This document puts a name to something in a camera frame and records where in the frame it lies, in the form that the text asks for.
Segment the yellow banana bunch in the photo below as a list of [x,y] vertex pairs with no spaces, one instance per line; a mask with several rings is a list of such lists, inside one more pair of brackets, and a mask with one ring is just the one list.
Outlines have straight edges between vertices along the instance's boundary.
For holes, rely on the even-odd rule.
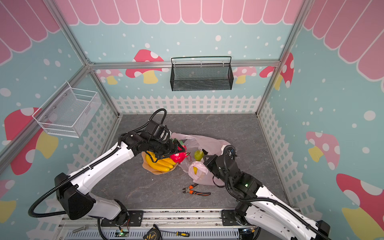
[[170,172],[177,166],[170,158],[158,160],[152,152],[145,153],[145,159],[151,172],[156,174]]

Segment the red dragon fruit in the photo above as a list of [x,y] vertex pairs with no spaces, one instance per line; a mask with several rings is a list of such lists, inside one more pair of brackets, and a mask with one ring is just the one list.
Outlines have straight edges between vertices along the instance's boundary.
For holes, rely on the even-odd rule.
[[180,164],[191,154],[187,151],[186,145],[181,140],[179,140],[178,151],[178,153],[173,154],[170,157],[171,160],[176,164]]

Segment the pink plastic bag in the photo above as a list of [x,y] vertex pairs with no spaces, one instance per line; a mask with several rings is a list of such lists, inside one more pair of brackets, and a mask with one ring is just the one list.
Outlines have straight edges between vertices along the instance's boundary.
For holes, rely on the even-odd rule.
[[171,138],[177,139],[187,147],[186,152],[189,154],[179,166],[194,183],[207,186],[223,186],[222,180],[214,177],[205,162],[213,155],[220,156],[224,147],[230,143],[225,140],[217,140],[205,136],[184,135],[172,133]]

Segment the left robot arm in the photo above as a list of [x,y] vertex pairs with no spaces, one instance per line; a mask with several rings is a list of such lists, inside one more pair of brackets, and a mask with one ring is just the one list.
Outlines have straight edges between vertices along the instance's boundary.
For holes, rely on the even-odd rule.
[[[150,163],[160,164],[161,160],[183,151],[180,142],[171,139],[171,131],[164,122],[154,121],[154,117],[160,112],[165,114],[167,111],[156,110],[143,126],[121,134],[111,149],[88,165],[69,175],[57,175],[55,187],[31,205],[28,215],[32,218],[67,215],[71,220],[88,216],[107,219],[117,226],[126,224],[130,215],[120,201],[98,197],[91,191],[109,173],[141,153],[149,157]],[[52,194],[56,194],[63,211],[36,213],[36,207]]]

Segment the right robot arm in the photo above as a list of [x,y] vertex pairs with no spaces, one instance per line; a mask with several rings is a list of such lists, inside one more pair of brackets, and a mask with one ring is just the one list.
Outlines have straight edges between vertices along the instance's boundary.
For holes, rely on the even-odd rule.
[[241,171],[232,145],[223,153],[204,156],[204,165],[224,183],[227,192],[238,201],[235,219],[240,225],[252,225],[282,240],[327,240],[330,226],[296,211],[250,174]]

